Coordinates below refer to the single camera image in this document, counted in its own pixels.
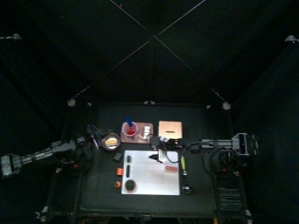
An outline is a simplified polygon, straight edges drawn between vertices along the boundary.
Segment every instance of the small bowl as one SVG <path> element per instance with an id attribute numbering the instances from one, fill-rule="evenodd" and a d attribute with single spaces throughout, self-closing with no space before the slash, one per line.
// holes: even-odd
<path id="1" fill-rule="evenodd" d="M 102 145 L 106 150 L 114 151 L 120 145 L 120 137 L 116 133 L 110 133 L 102 140 Z"/>

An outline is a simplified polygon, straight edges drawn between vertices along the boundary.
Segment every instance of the black wall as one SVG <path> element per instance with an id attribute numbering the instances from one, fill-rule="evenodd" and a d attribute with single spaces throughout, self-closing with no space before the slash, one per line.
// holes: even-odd
<path id="1" fill-rule="evenodd" d="M 299 45 L 290 44 L 232 109 L 235 132 L 256 134 L 259 155 L 246 178 L 259 223 L 299 222 Z"/>
<path id="2" fill-rule="evenodd" d="M 66 108 L 34 59 L 17 42 L 5 42 L 0 47 L 0 157 L 24 156 L 60 140 Z M 34 223 L 51 178 L 52 167 L 0 178 L 0 223 Z"/>

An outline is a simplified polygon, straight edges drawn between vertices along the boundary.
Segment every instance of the cup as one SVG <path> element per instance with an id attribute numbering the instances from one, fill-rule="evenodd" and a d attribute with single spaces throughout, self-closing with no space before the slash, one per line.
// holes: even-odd
<path id="1" fill-rule="evenodd" d="M 132 122 L 132 124 L 134 126 L 130 127 L 127 122 L 124 122 L 122 132 L 127 137 L 131 137 L 132 139 L 135 139 L 135 135 L 138 133 L 138 124 L 135 122 Z"/>

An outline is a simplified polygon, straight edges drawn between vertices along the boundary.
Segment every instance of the wooden block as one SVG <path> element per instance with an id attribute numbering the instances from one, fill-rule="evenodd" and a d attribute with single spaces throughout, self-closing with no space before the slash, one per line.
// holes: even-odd
<path id="1" fill-rule="evenodd" d="M 167 137 L 168 139 L 183 138 L 183 123 L 160 121 L 159 137 Z"/>

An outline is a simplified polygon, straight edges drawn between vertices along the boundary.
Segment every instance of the metal rod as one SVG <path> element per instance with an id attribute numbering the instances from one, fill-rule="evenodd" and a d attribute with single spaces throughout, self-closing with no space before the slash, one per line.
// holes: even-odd
<path id="1" fill-rule="evenodd" d="M 150 38 L 150 51 L 148 51 L 148 76 L 147 76 L 147 99 L 150 100 L 152 97 L 154 92 L 154 61 L 155 61 L 155 39 L 154 39 L 154 33 L 155 33 L 155 1 L 150 1 L 151 9 L 150 9 L 150 15 L 151 15 L 151 23 L 150 23 L 150 32 L 151 32 L 151 38 Z"/>
<path id="2" fill-rule="evenodd" d="M 124 59 L 122 59 L 116 65 L 99 77 L 103 78 L 104 76 L 107 76 L 115 69 L 116 67 L 150 43 L 150 41 L 144 42 L 144 44 L 142 46 L 139 46 L 127 56 Z"/>
<path id="3" fill-rule="evenodd" d="M 174 57 L 184 64 L 184 66 L 190 69 L 190 71 L 192 72 L 192 74 L 198 77 L 198 73 L 192 70 L 192 68 L 188 66 L 188 64 L 183 61 L 183 59 L 178 56 L 178 54 L 175 54 L 175 52 L 172 51 L 172 49 L 166 45 L 166 43 L 154 35 L 155 39 L 162 43 L 162 45 L 164 46 L 164 48 L 172 53 Z"/>
<path id="4" fill-rule="evenodd" d="M 206 0 L 200 1 L 158 34 L 156 36 L 159 36 L 160 34 L 163 34 L 203 3 L 206 2 Z"/>
<path id="5" fill-rule="evenodd" d="M 128 14 L 128 12 L 115 3 L 115 1 L 114 0 L 110 0 L 110 2 L 134 19 L 134 21 L 144 28 L 144 30 L 147 31 L 147 32 L 150 32 L 148 30 L 147 30 L 147 28 L 142 25 L 142 23 Z"/>

